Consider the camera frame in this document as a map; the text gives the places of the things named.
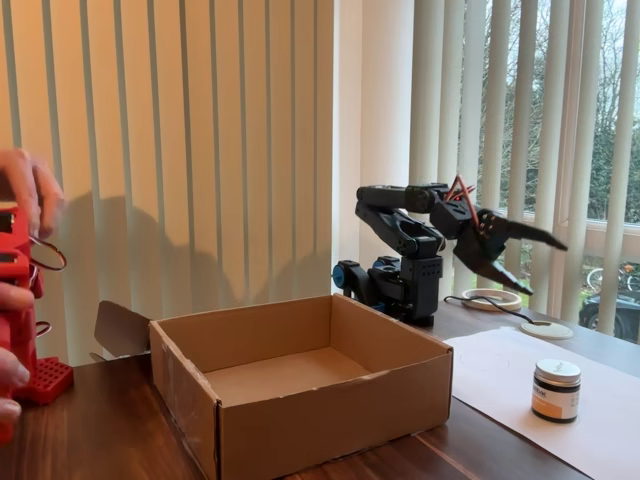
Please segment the person right hand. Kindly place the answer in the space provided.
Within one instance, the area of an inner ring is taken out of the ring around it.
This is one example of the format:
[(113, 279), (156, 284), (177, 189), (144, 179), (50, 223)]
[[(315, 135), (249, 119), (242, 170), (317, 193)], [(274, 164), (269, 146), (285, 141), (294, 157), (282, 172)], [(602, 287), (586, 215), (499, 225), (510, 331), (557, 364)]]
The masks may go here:
[(19, 148), (1, 151), (1, 202), (16, 203), (27, 216), (30, 234), (39, 239), (53, 234), (66, 204), (47, 165)]

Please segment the person left hand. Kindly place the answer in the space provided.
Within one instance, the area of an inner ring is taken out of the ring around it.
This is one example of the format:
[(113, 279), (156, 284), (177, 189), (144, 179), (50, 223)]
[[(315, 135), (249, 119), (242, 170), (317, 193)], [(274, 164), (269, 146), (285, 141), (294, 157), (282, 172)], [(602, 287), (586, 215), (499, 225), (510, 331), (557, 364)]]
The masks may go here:
[[(31, 291), (1, 283), (1, 309), (23, 311), (34, 303)], [(29, 370), (18, 358), (4, 347), (1, 348), (1, 388), (16, 389), (24, 387), (30, 380)], [(21, 406), (14, 400), (1, 399), (1, 424), (14, 424), (20, 417)]]

